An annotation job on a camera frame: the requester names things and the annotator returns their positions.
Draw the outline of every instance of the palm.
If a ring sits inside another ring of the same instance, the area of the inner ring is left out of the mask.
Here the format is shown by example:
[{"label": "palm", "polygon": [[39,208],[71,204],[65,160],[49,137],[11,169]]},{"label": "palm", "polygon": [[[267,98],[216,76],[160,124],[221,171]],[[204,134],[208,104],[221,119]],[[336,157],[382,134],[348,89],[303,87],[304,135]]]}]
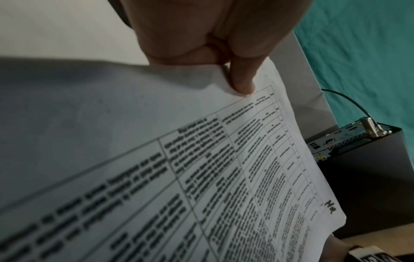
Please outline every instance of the palm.
[{"label": "palm", "polygon": [[251,80],[311,0],[121,0],[150,63],[224,64],[233,86]]}]

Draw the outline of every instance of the sheet of paper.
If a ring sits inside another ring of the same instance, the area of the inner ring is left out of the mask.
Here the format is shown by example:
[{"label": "sheet of paper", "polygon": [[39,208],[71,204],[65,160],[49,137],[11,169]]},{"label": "sheet of paper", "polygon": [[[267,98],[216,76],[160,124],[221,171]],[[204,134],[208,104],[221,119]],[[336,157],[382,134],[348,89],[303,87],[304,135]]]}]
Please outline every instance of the sheet of paper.
[{"label": "sheet of paper", "polygon": [[316,262],[345,215],[267,59],[1,89],[0,261]]}]

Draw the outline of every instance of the teal fabric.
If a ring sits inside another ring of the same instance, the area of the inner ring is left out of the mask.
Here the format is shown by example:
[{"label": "teal fabric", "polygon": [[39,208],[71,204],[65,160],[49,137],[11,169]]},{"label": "teal fabric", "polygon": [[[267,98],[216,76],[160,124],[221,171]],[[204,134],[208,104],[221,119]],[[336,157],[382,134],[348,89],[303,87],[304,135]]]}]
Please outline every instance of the teal fabric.
[{"label": "teal fabric", "polygon": [[[414,0],[315,0],[295,34],[321,88],[401,127],[414,159]],[[364,116],[325,97],[340,126]]]}]

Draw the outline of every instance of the black cable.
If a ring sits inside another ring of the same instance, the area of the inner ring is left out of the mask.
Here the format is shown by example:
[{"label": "black cable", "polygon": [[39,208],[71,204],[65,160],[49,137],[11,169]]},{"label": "black cable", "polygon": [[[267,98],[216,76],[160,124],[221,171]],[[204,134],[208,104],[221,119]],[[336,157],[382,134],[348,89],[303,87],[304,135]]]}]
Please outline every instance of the black cable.
[{"label": "black cable", "polygon": [[331,92],[331,93],[334,93],[334,94],[337,94],[337,95],[340,95],[340,96],[342,96],[342,97],[344,97],[344,98],[346,98],[346,99],[348,99],[350,102],[352,102],[354,105],[356,105],[362,112],[364,112],[364,114],[366,114],[367,115],[367,117],[371,117],[372,118],[372,120],[374,121],[374,123],[375,124],[377,124],[377,122],[374,120],[374,118],[370,115],[370,113],[368,113],[368,111],[366,111],[360,104],[358,104],[354,99],[352,99],[352,98],[350,98],[349,96],[346,96],[346,95],[344,95],[344,94],[342,94],[342,93],[339,93],[339,92],[337,92],[337,91],[333,91],[333,90],[328,90],[328,89],[323,89],[323,88],[321,88],[321,90],[322,91],[325,91],[325,92]]}]

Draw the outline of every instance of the port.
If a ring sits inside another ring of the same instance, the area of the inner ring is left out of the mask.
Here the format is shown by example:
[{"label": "port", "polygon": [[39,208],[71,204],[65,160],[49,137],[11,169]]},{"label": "port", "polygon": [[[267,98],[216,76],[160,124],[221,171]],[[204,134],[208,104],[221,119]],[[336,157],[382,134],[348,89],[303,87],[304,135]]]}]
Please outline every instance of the port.
[{"label": "port", "polygon": [[324,145],[329,145],[330,143],[336,141],[336,138],[331,138],[325,141],[325,143],[323,143]]}]

